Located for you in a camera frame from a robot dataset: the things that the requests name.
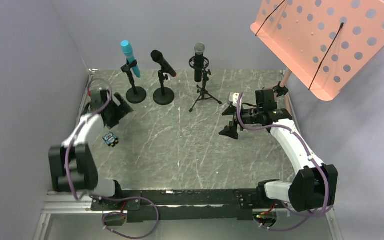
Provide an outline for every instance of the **blue microphone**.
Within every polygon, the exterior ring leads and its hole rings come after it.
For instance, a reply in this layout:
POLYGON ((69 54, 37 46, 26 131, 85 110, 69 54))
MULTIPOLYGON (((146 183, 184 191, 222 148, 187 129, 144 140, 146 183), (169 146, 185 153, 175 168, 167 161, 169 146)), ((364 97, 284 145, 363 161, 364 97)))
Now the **blue microphone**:
MULTIPOLYGON (((127 61, 129 64, 131 64, 134 60, 136 60, 135 56, 133 55, 133 48, 132 45, 130 45, 129 41, 122 41, 121 42, 121 50, 123 51, 124 55, 127 58, 127 61)), ((134 74, 136 77, 140 78, 141 77, 141 71, 139 70, 138 66, 135 66, 132 68, 134 74)))

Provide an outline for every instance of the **cable tie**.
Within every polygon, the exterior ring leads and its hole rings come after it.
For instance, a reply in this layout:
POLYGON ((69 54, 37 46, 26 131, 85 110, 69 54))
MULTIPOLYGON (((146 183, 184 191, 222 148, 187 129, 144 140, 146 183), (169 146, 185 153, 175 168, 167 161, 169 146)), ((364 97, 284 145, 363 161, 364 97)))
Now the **cable tie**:
POLYGON ((291 127, 290 128, 290 134, 294 134, 295 132, 297 132, 297 130, 294 127, 291 127))

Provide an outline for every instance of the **red wire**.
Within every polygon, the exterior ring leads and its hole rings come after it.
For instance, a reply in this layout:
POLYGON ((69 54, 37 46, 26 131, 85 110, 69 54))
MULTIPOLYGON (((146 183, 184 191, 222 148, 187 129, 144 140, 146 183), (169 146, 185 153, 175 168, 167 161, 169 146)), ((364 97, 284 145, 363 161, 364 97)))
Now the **red wire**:
POLYGON ((276 206, 276 204, 273 203, 268 211, 264 211, 264 212, 262 212, 261 214, 262 214, 262 215, 269 214, 271 211, 273 211, 273 209, 275 209, 275 206, 276 206))
POLYGON ((126 204, 127 204, 127 201, 125 201, 125 202, 123 203, 123 206, 121 207, 121 210, 120 210, 121 213, 123 213, 126 204))

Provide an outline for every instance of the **round microphone base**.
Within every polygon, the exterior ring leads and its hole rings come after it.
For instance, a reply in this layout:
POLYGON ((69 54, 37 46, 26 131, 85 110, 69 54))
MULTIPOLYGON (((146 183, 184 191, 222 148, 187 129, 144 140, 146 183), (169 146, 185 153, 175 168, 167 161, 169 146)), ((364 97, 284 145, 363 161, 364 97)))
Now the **round microphone base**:
POLYGON ((165 95, 163 95, 161 90, 162 89, 160 87, 153 93, 154 102, 162 106, 171 104, 175 99, 175 93, 173 92, 173 90, 168 87, 164 87, 165 95))
POLYGON ((147 91, 143 87, 136 87, 137 94, 134 93, 133 88, 130 88, 126 93, 126 100, 131 104, 140 104, 147 98, 147 91))

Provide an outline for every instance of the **white wall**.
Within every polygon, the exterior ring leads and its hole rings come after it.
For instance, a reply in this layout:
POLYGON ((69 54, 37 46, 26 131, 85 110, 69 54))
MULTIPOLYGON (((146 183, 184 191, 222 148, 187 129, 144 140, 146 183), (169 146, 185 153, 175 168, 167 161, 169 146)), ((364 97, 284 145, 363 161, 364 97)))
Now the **white wall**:
POLYGON ((87 78, 50 0, 0 0, 0 240, 33 237, 87 78))
POLYGON ((189 68, 196 42, 210 69, 284 69, 250 30, 262 0, 52 0, 88 68, 120 69, 120 42, 131 42, 141 69, 158 69, 159 50, 175 69, 189 68))
POLYGON ((384 49, 332 101, 288 82, 302 134, 339 172, 336 215, 346 240, 384 240, 384 49))

